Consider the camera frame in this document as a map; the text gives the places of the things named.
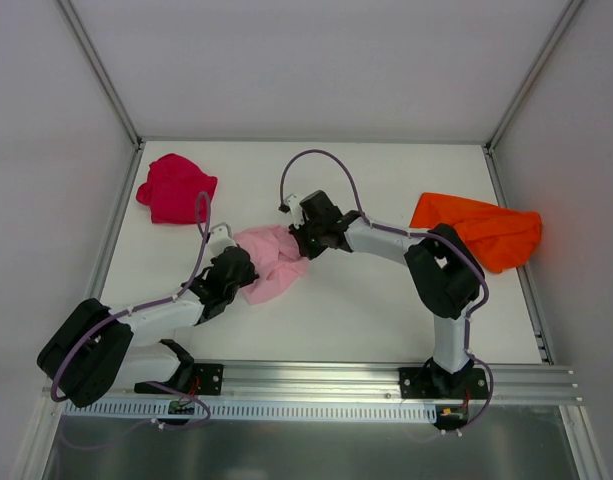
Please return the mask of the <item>pink t shirt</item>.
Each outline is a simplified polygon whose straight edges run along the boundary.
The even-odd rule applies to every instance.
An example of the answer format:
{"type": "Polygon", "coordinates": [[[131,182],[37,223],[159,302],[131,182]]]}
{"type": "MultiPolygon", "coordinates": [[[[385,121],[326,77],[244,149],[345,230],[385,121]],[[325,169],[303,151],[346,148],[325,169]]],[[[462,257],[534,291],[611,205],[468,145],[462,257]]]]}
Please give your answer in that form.
{"type": "Polygon", "coordinates": [[[250,228],[234,235],[235,242],[250,255],[258,278],[243,288],[250,305],[271,301],[285,293],[309,272],[309,260],[299,252],[286,226],[250,228]]]}

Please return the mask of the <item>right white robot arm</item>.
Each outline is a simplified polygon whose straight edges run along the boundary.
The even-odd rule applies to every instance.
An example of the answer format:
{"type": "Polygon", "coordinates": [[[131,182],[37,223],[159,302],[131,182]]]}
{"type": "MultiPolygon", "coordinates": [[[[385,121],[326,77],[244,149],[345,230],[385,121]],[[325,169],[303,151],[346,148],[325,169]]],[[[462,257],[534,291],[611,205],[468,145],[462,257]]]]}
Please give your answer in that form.
{"type": "Polygon", "coordinates": [[[321,190],[303,198],[290,195],[280,201],[279,210],[291,216],[289,233],[309,260],[335,249],[405,266],[434,319],[432,356],[410,384],[439,398],[467,385],[475,365],[470,317],[487,300],[488,289],[482,268],[452,227],[405,231],[380,224],[359,210],[342,212],[321,190]]]}

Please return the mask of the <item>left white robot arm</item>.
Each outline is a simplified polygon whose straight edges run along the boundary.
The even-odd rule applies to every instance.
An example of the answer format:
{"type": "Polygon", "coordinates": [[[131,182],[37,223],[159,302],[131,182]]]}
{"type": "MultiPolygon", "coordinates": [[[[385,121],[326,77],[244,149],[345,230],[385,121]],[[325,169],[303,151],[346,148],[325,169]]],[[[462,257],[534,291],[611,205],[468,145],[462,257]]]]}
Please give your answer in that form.
{"type": "Polygon", "coordinates": [[[82,301],[37,358],[52,381],[51,399],[87,407],[113,388],[145,394],[196,391],[195,360],[173,340],[174,331],[222,314],[257,278],[249,253],[229,246],[163,299],[122,310],[95,298],[82,301]]]}

